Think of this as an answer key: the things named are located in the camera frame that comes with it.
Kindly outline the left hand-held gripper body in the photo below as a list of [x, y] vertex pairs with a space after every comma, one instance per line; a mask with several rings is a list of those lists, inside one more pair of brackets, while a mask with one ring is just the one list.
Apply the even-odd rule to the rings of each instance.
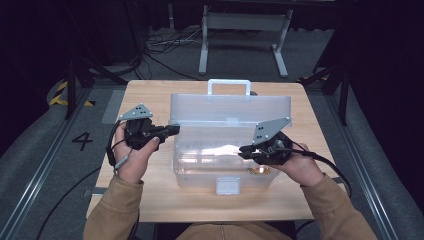
[[153, 113], [143, 103], [119, 116], [126, 124], [124, 139], [129, 147], [140, 150], [160, 130], [152, 123], [152, 117]]

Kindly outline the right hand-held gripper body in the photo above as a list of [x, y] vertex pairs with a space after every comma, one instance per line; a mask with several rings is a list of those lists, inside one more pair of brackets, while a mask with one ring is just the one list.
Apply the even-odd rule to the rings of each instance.
[[252, 146], [252, 159], [259, 165], [283, 165], [293, 148], [293, 141], [282, 129], [291, 123], [290, 117], [260, 122], [256, 125]]

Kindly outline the clear plastic storage box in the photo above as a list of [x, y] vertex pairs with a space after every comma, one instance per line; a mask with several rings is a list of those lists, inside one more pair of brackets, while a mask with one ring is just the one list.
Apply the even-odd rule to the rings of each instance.
[[[252, 145], [260, 122], [291, 118], [289, 96], [250, 95], [248, 80], [208, 81], [206, 94], [173, 94], [171, 125], [180, 132], [174, 138], [172, 169], [181, 187], [212, 188], [217, 194], [238, 194], [242, 188], [266, 188], [278, 172], [238, 155], [241, 146]], [[248, 169], [269, 167], [266, 175]]]

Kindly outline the person's left hand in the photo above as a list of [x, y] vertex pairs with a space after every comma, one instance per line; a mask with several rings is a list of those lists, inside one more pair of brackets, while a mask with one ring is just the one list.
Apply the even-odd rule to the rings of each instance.
[[138, 184], [147, 171], [149, 157], [158, 148], [160, 140], [154, 137], [140, 150], [133, 150], [126, 145], [125, 130], [125, 125], [120, 124], [115, 131], [115, 159], [118, 162], [125, 160], [117, 169], [117, 175], [123, 181]]

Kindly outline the person's right hand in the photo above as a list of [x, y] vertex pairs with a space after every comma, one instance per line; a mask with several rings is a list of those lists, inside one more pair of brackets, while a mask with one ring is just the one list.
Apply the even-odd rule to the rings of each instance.
[[286, 163], [273, 165], [273, 168], [284, 172], [293, 181], [305, 187], [314, 186], [325, 177], [325, 174], [311, 157], [298, 153], [293, 153]]

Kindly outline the person's torso tan jacket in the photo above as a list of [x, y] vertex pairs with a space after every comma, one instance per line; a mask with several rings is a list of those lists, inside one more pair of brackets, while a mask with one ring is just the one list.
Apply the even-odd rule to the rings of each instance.
[[264, 222], [192, 224], [176, 240], [293, 240]]

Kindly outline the black tripod stand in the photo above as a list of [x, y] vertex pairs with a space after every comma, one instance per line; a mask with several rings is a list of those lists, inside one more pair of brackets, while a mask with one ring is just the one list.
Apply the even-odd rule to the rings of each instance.
[[100, 75], [111, 79], [119, 85], [127, 84], [126, 80], [87, 58], [79, 56], [72, 57], [68, 64], [66, 77], [68, 92], [66, 119], [70, 119], [77, 108], [76, 81], [79, 81], [83, 88], [92, 88], [94, 85], [94, 78], [90, 69], [96, 70]]
[[325, 83], [321, 87], [324, 95], [333, 95], [337, 88], [340, 88], [338, 115], [341, 123], [346, 126], [346, 111], [349, 92], [349, 73], [346, 64], [339, 64], [325, 68], [309, 77], [301, 77], [297, 80], [302, 86], [307, 86], [326, 77]]

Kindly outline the yellow black floor tape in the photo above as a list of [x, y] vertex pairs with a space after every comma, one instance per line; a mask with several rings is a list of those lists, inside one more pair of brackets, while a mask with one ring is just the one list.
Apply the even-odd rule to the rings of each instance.
[[60, 83], [52, 99], [49, 101], [50, 105], [62, 105], [62, 106], [68, 105], [68, 101], [62, 98], [62, 94], [64, 93], [67, 86], [68, 86], [68, 83], [66, 80], [63, 80]]

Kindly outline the white metal stand frame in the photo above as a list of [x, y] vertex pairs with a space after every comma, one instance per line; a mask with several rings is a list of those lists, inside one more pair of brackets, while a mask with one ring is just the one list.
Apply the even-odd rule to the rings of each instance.
[[247, 13], [218, 13], [212, 12], [208, 5], [203, 6], [202, 16], [202, 46], [198, 73], [207, 73], [208, 62], [208, 31], [214, 30], [252, 30], [279, 32], [279, 40], [271, 46], [274, 59], [282, 78], [288, 77], [282, 47], [292, 20], [293, 11], [287, 10], [282, 15], [247, 14]]

